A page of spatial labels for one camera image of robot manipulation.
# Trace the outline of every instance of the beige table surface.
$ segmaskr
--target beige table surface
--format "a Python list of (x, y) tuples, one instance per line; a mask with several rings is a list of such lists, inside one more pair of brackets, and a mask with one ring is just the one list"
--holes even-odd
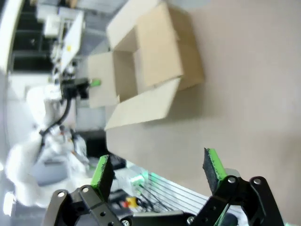
[(191, 15), (205, 84), (179, 92), (164, 120), (108, 130), (108, 149), (210, 195), (203, 149), (215, 148), (244, 179), (264, 176), (301, 225), (301, 1), (215, 0)]

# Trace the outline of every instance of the black cable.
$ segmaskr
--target black cable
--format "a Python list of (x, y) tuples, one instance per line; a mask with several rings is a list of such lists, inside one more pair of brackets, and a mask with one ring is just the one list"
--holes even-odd
[(146, 198), (145, 195), (143, 195), (143, 194), (140, 194), (140, 195), (147, 201), (147, 204), (150, 206), (151, 211), (155, 212), (155, 208), (154, 208), (154, 205), (152, 204), (152, 202), (148, 198)]
[(52, 123), (46, 130), (44, 131), (40, 131), (40, 134), (42, 135), (42, 137), (44, 137), (52, 127), (54, 127), (55, 125), (60, 125), (62, 124), (62, 122), (66, 119), (66, 117), (68, 116), (69, 114), (69, 111), (70, 111), (70, 108), (71, 108), (71, 99), (67, 99), (67, 104), (66, 104), (66, 108), (65, 108), (65, 111), (63, 113), (63, 115), (60, 117), (59, 120), (57, 120), (56, 122)]
[(166, 205), (164, 205), (152, 192), (150, 192), (148, 189), (146, 189), (143, 185), (139, 185), (141, 188), (143, 188), (145, 191), (147, 191), (148, 193), (150, 193), (157, 201), (158, 201), (158, 203), (160, 203), (161, 204), (161, 206), (163, 206), (167, 211), (169, 211), (169, 210), (171, 210), (171, 211), (173, 211), (173, 209), (172, 208), (170, 208), (170, 207), (168, 207), (168, 206), (166, 206)]

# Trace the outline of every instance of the cardboard box flap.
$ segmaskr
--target cardboard box flap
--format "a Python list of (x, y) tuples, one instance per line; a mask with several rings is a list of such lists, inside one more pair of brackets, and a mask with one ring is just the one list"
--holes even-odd
[(136, 34), (147, 86), (182, 76), (179, 89), (185, 89), (204, 80), (188, 12), (161, 3), (137, 20)]
[(147, 86), (183, 75), (176, 32), (168, 6), (161, 3), (137, 20), (136, 34)]
[(135, 24), (137, 19), (158, 5), (161, 0), (129, 0), (106, 28), (113, 50), (135, 52), (137, 50)]
[(102, 53), (91, 55), (87, 59), (88, 78), (100, 79), (101, 85), (89, 89), (91, 108), (116, 105), (119, 98), (116, 93), (113, 54)]
[(105, 130), (140, 122), (163, 119), (167, 116), (181, 78), (139, 94), (117, 105)]
[(120, 101), (125, 101), (138, 94), (135, 63), (132, 53), (113, 51), (115, 87)]

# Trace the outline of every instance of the open cardboard box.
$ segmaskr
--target open cardboard box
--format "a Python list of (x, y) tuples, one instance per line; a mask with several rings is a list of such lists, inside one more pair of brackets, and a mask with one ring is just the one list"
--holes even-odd
[(106, 28), (110, 47), (119, 51), (137, 49), (135, 26), (140, 16), (155, 8), (161, 0), (128, 0)]
[[(141, 94), (133, 58), (138, 48), (145, 84), (151, 87)], [(90, 107), (117, 104), (105, 130), (165, 118), (177, 90), (203, 81), (189, 14), (163, 2), (137, 19), (135, 35), (126, 35), (112, 52), (90, 56), (87, 63), (89, 78), (102, 81), (89, 91)]]

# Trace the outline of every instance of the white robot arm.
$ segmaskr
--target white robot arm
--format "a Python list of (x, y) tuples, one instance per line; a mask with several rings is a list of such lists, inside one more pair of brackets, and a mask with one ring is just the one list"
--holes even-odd
[[(67, 189), (72, 192), (81, 183), (84, 185), (87, 182), (88, 159), (85, 142), (79, 138), (72, 139), (69, 128), (53, 126), (60, 117), (60, 94), (60, 89), (49, 85), (34, 87), (27, 95), (27, 103), (39, 128), (28, 141), (13, 146), (6, 164), (6, 175), (15, 184), (16, 198), (25, 206), (47, 207), (55, 190)], [(48, 132), (41, 135), (40, 130)], [(38, 186), (31, 175), (32, 167), (37, 161), (45, 162), (56, 156), (60, 156), (67, 163), (68, 178), (50, 186)]]

